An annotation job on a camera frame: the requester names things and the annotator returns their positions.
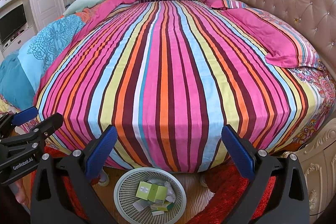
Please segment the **white mesh trash basket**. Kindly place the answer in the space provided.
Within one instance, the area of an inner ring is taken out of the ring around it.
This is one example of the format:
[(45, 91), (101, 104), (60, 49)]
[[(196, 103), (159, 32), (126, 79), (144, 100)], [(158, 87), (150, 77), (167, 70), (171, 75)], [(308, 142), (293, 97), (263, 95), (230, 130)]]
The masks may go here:
[(176, 223), (186, 209), (186, 193), (172, 174), (156, 168), (125, 173), (114, 187), (114, 204), (129, 223)]

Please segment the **red shaggy rug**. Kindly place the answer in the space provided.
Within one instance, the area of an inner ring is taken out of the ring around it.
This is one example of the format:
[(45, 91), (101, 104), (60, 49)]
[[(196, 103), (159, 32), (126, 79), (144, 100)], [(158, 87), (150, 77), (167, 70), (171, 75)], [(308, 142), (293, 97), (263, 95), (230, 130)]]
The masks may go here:
[[(65, 153), (51, 147), (46, 147), (45, 153), (50, 154), (54, 161), (56, 161), (56, 159), (60, 160), (62, 157), (66, 156)], [(214, 193), (214, 196), (210, 199), (209, 204), (203, 211), (185, 223), (221, 223), (238, 203), (238, 200), (247, 189), (249, 181), (240, 175), (234, 164), (219, 165), (214, 168), (214, 171), (211, 170), (208, 173), (205, 175), (205, 182), (210, 186), (209, 189)], [(65, 197), (68, 197), (70, 201), (70, 211), (73, 211), (73, 213), (85, 223), (89, 223), (89, 218), (75, 194), (69, 177), (61, 176), (61, 178), (62, 185), (65, 187), (63, 188), (66, 190)], [(257, 219), (264, 214), (275, 182), (276, 177), (270, 177), (261, 201), (252, 215), (252, 220)]]

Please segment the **black television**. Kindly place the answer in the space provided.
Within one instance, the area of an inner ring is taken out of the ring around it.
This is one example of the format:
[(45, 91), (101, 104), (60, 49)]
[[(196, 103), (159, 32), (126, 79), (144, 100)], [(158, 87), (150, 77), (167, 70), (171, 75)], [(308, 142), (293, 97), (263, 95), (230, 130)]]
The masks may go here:
[(0, 37), (1, 42), (5, 42), (17, 30), (27, 23), (23, 5), (12, 9), (0, 19)]

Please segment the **pink striped pillow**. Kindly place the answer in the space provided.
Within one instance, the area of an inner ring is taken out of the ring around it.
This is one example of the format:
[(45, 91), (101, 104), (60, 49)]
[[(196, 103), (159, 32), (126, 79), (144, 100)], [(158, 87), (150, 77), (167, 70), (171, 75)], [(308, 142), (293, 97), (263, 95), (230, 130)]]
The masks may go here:
[(237, 0), (201, 0), (201, 2), (215, 10), (248, 8), (246, 3)]

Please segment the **grey slipper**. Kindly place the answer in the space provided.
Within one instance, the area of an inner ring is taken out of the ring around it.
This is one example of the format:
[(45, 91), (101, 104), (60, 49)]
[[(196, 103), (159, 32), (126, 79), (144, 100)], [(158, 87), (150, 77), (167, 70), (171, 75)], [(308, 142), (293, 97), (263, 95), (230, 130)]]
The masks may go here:
[(98, 184), (101, 187), (106, 187), (109, 185), (109, 175), (102, 169), (99, 174)]

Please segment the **striped colourful bed sheet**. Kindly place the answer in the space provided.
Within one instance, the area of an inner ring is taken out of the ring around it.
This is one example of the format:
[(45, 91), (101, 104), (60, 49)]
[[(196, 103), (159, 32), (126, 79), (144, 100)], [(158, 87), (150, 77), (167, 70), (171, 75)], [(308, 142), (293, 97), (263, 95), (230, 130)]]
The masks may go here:
[(260, 39), (200, 2), (108, 1), (79, 17), (34, 102), (40, 119), (63, 116), (52, 141), (64, 151), (114, 126), (108, 167), (208, 170), (228, 158), (225, 124), (256, 148), (295, 151), (335, 108), (324, 66), (268, 64)]

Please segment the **light green pillow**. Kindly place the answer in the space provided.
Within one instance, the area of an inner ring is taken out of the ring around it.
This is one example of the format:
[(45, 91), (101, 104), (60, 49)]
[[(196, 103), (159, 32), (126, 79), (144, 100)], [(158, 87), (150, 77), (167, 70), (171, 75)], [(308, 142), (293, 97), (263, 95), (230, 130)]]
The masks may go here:
[(66, 11), (63, 13), (63, 16), (82, 12), (85, 8), (90, 9), (104, 1), (106, 0), (76, 0), (66, 9)]

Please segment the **white pink cosmetic box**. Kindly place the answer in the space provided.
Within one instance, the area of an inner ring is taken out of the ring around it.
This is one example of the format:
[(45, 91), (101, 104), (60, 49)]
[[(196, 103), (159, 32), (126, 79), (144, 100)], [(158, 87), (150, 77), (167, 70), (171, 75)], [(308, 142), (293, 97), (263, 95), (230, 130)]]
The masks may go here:
[(150, 203), (147, 200), (139, 199), (138, 201), (134, 202), (132, 205), (136, 211), (142, 212), (143, 210), (145, 210), (147, 207), (150, 206)]

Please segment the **large lime green box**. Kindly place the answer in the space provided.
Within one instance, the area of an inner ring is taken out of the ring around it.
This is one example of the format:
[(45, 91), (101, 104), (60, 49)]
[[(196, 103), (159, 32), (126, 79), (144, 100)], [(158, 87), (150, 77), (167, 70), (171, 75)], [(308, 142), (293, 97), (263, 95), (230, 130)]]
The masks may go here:
[(167, 187), (140, 181), (135, 196), (153, 203), (163, 204), (167, 195)]

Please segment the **blue patterned duvet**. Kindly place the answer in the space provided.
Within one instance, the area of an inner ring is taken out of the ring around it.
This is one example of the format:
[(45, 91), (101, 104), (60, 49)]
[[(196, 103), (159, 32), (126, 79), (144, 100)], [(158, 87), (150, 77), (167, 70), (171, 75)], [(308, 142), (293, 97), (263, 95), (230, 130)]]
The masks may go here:
[(60, 18), (38, 32), (1, 62), (1, 96), (19, 110), (33, 106), (47, 69), (85, 26), (72, 14)]

